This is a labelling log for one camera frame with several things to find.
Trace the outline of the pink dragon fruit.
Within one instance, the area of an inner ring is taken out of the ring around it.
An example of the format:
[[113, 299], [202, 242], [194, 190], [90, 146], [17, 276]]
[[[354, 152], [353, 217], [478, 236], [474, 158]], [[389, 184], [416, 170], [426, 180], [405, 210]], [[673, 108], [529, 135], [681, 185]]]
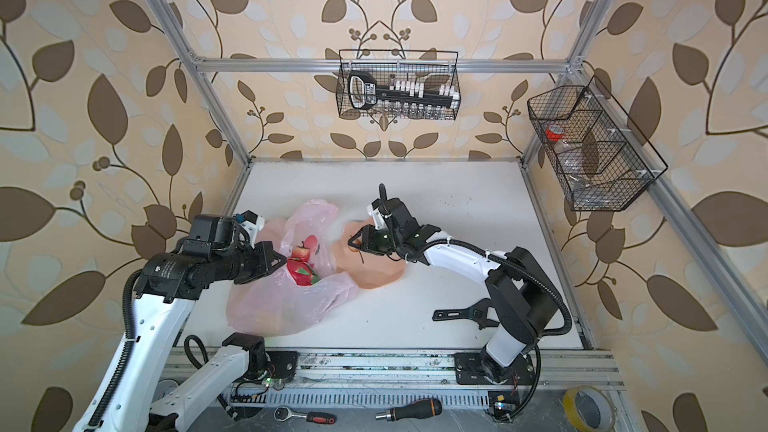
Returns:
[[312, 266], [302, 260], [289, 259], [286, 268], [298, 286], [309, 287], [320, 281]]

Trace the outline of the pink plastic bag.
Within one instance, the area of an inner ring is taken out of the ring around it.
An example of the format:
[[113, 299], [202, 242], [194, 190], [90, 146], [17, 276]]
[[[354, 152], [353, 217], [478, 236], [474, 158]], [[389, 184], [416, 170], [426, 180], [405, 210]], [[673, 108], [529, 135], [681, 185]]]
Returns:
[[271, 241], [287, 261], [295, 245], [309, 235], [319, 242], [309, 263], [320, 281], [309, 287], [298, 286], [286, 264], [273, 274], [246, 285], [234, 285], [226, 305], [228, 325], [237, 332], [262, 337], [297, 334], [319, 324], [334, 309], [353, 299], [358, 286], [346, 272], [338, 272], [328, 238], [338, 208], [320, 199], [310, 200], [287, 219], [266, 222], [256, 236], [258, 242]]

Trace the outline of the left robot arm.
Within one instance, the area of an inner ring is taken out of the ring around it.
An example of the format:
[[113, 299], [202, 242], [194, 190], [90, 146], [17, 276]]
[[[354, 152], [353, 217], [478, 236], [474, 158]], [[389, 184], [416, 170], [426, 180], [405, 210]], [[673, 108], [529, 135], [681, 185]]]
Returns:
[[259, 379], [271, 368], [262, 338], [237, 333], [166, 399], [153, 394], [176, 338], [211, 284], [247, 284], [287, 259], [271, 243], [236, 242], [222, 249], [182, 239], [149, 259], [123, 290], [125, 332], [77, 431], [142, 431], [152, 425], [185, 431], [232, 382]]

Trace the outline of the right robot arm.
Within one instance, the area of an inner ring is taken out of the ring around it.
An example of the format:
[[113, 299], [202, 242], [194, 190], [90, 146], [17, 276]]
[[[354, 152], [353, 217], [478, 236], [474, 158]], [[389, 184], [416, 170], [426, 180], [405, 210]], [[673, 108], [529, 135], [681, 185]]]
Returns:
[[514, 362], [537, 351], [541, 339], [572, 330], [566, 301], [528, 250], [490, 251], [457, 239], [435, 225], [419, 223], [398, 198], [380, 197], [367, 212], [373, 223], [351, 236], [351, 248], [444, 268], [486, 287], [499, 324], [479, 353], [484, 379], [506, 382]]

